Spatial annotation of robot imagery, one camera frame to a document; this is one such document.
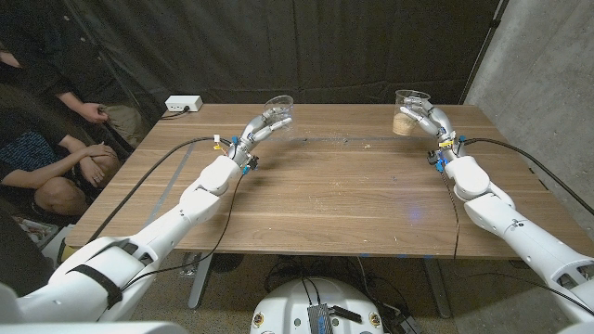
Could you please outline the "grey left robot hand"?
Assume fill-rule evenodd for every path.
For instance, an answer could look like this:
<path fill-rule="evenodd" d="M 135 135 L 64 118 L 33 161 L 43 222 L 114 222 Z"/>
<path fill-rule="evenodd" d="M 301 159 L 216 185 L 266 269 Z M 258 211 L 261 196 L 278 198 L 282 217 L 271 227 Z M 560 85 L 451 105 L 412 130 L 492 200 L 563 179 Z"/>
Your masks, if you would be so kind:
<path fill-rule="evenodd" d="M 243 133 L 238 139 L 237 144 L 233 144 L 227 153 L 227 156 L 237 165 L 242 166 L 247 163 L 250 151 L 255 148 L 259 142 L 264 141 L 274 131 L 287 126 L 292 122 L 291 108 L 273 107 L 265 110 L 261 115 L 254 117 L 245 127 Z"/>

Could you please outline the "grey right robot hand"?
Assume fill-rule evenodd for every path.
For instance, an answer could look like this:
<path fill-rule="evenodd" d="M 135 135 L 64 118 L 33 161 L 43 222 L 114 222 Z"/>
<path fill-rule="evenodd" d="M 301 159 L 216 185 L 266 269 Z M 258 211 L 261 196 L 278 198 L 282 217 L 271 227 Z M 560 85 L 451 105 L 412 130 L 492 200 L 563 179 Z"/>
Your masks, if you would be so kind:
<path fill-rule="evenodd" d="M 432 135 L 449 161 L 466 155 L 446 114 L 428 98 L 405 97 L 399 111 L 417 123 L 423 131 Z"/>

